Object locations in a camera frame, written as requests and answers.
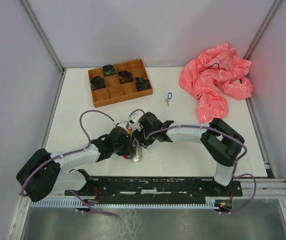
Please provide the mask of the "red carabiner keyring with keys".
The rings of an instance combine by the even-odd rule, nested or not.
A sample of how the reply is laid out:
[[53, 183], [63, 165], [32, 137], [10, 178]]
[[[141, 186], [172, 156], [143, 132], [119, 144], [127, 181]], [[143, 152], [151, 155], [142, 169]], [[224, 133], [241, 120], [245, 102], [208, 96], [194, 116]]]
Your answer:
[[127, 159], [127, 160], [129, 160], [130, 162], [133, 162], [133, 163], [141, 162], [143, 160], [142, 147], [138, 143], [134, 143], [130, 147], [129, 154], [125, 155], [124, 159]]

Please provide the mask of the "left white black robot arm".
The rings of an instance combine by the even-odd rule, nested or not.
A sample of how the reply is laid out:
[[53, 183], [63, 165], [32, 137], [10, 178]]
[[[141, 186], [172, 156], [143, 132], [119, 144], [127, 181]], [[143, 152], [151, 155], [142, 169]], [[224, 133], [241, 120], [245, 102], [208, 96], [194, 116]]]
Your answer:
[[67, 190], [88, 195], [93, 190], [93, 182], [80, 167], [109, 159], [113, 154], [131, 156], [133, 140], [124, 128], [116, 126], [109, 134], [92, 140], [90, 146], [55, 154], [39, 149], [16, 175], [23, 189], [22, 195], [27, 195], [33, 202]]

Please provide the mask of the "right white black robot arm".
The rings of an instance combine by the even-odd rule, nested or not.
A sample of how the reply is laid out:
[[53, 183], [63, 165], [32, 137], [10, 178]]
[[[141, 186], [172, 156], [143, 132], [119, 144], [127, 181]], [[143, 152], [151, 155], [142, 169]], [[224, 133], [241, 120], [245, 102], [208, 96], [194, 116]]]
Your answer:
[[162, 122], [151, 112], [135, 111], [129, 115], [133, 136], [140, 146], [147, 148], [159, 142], [188, 142], [205, 146], [216, 161], [216, 172], [212, 189], [219, 196], [230, 191], [230, 182], [236, 165], [247, 153], [244, 138], [220, 118], [206, 124], [180, 124], [172, 120]]

